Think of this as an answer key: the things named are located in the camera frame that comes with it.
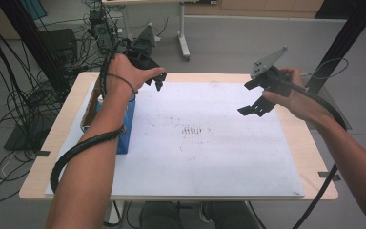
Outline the wooden cabinet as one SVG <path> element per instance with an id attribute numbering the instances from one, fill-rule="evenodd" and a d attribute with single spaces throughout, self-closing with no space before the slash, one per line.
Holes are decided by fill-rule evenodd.
<path id="1" fill-rule="evenodd" d="M 187 15 L 314 18 L 324 0 L 214 0 L 187 4 Z"/>

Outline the white desk frame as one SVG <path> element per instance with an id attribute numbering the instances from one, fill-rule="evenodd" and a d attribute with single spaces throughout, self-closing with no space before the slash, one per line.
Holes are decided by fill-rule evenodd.
<path id="1" fill-rule="evenodd" d="M 166 3 L 178 3 L 179 4 L 179 30 L 177 31 L 177 38 L 182 51 L 182 56 L 186 61 L 191 60 L 191 53 L 187 44 L 185 36 L 185 1 L 184 0 L 101 0 L 104 5 L 116 6 L 121 9 L 122 18 L 124 21 L 125 32 L 127 38 L 132 38 L 130 30 L 129 16 L 127 5 L 130 4 L 166 4 Z"/>

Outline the black metal stand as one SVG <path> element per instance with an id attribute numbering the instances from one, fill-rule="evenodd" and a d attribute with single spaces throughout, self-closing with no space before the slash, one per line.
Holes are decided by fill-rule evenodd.
<path id="1" fill-rule="evenodd" d="M 311 79 L 307 83 L 310 93 L 318 94 L 326 81 L 334 75 L 338 64 L 344 59 L 348 50 L 356 42 L 366 27 L 366 0 L 362 0 L 351 14 L 329 50 L 318 64 Z"/>

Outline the black box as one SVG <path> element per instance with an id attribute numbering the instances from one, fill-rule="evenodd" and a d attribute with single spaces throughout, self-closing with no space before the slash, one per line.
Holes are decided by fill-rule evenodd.
<path id="1" fill-rule="evenodd" d="M 40 36 L 57 63 L 76 62 L 77 42 L 72 29 L 41 31 Z"/>

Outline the black hair band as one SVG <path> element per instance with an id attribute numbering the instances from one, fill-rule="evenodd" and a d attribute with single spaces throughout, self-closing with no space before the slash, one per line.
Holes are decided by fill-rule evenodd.
<path id="1" fill-rule="evenodd" d="M 132 89 L 132 93 L 137 94 L 137 91 L 134 89 L 133 85 L 124 77 L 119 76 L 117 74 L 113 74 L 113 73 L 108 73 L 107 76 L 112 76 L 112 77 L 115 77 L 115 78 L 118 78 L 118 79 L 124 81 Z"/>

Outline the person's right hand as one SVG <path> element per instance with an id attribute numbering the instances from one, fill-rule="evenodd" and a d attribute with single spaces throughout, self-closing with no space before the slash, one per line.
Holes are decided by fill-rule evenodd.
<path id="1" fill-rule="evenodd" d="M 268 101 L 284 106 L 295 117 L 311 123 L 314 126 L 332 119 L 332 116 L 317 102 L 296 91 L 291 91 L 288 96 L 282 96 L 265 90 L 262 95 Z"/>

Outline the white sheet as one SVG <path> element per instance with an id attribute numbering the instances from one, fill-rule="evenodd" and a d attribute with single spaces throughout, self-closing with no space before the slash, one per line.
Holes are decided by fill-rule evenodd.
<path id="1" fill-rule="evenodd" d="M 238 112 L 261 94 L 218 81 L 142 87 L 129 150 L 115 158 L 110 197 L 304 197 L 278 114 Z"/>

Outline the white table leg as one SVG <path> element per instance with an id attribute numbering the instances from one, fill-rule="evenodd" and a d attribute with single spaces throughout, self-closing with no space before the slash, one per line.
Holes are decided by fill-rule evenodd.
<path id="1" fill-rule="evenodd" d="M 123 221 L 124 201 L 112 200 L 108 206 L 108 216 L 104 221 L 106 227 L 116 227 Z"/>

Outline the black computer tower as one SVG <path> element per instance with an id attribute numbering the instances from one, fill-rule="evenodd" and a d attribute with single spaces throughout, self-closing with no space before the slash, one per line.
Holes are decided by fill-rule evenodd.
<path id="1" fill-rule="evenodd" d="M 113 48 L 115 40 L 108 19 L 103 10 L 91 10 L 89 15 L 91 30 L 96 38 L 99 53 L 105 55 Z"/>

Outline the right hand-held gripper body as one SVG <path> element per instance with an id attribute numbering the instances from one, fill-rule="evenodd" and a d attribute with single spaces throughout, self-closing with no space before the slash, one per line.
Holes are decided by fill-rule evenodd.
<path id="1" fill-rule="evenodd" d="M 280 95 L 289 95 L 291 90 L 285 86 L 290 77 L 275 66 L 275 62 L 288 50 L 283 46 L 276 52 L 254 62 L 251 72 L 252 79 L 260 79 L 259 87 Z"/>

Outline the person's left hand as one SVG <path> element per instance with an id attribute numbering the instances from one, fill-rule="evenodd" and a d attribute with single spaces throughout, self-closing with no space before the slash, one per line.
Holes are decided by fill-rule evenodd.
<path id="1" fill-rule="evenodd" d="M 138 91 L 145 81 L 150 78 L 154 78 L 159 76 L 164 72 L 164 68 L 156 67 L 148 70 L 140 70 L 136 68 L 130 60 L 123 54 L 116 54 L 110 62 L 108 73 L 117 74 L 119 76 L 127 79 L 134 87 L 136 91 Z M 132 89 L 122 80 L 107 76 L 106 74 L 106 95 L 121 97 L 126 96 L 130 98 L 133 93 Z"/>

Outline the black metal pole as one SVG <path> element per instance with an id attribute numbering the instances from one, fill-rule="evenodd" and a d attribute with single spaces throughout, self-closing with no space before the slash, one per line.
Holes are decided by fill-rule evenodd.
<path id="1" fill-rule="evenodd" d="M 26 44 L 31 55 L 41 68 L 54 90 L 60 95 L 70 92 L 71 86 L 66 81 L 53 57 L 45 46 L 40 32 L 21 0 L 0 0 L 0 9 Z"/>

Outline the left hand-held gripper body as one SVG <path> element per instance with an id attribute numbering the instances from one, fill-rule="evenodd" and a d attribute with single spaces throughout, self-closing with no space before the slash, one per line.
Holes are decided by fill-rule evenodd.
<path id="1" fill-rule="evenodd" d="M 155 46 L 153 27 L 148 25 L 136 39 L 127 41 L 124 54 L 138 69 L 148 70 L 156 68 L 157 63 L 151 58 Z"/>

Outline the blue cardboard box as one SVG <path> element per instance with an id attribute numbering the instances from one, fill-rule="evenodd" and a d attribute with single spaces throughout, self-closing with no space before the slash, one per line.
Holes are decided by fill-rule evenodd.
<path id="1" fill-rule="evenodd" d="M 99 95 L 103 96 L 102 88 L 101 88 L 101 79 L 98 78 L 92 90 L 88 93 L 88 105 L 85 109 L 85 113 L 83 114 L 82 120 L 80 122 L 80 128 L 83 132 L 86 132 L 88 128 L 90 127 L 92 121 L 94 120 L 95 116 L 97 115 L 96 111 L 96 104 L 97 104 L 97 97 Z M 129 101 L 129 104 L 126 108 L 126 111 L 124 113 L 124 126 L 126 128 L 126 132 L 120 136 L 118 140 L 118 146 L 117 146 L 117 153 L 119 155 L 125 155 L 129 150 L 129 144 L 130 144 L 130 136 L 132 132 L 132 122 L 133 122 L 133 116 L 134 116 L 134 109 L 135 109 L 135 95 L 133 95 Z"/>

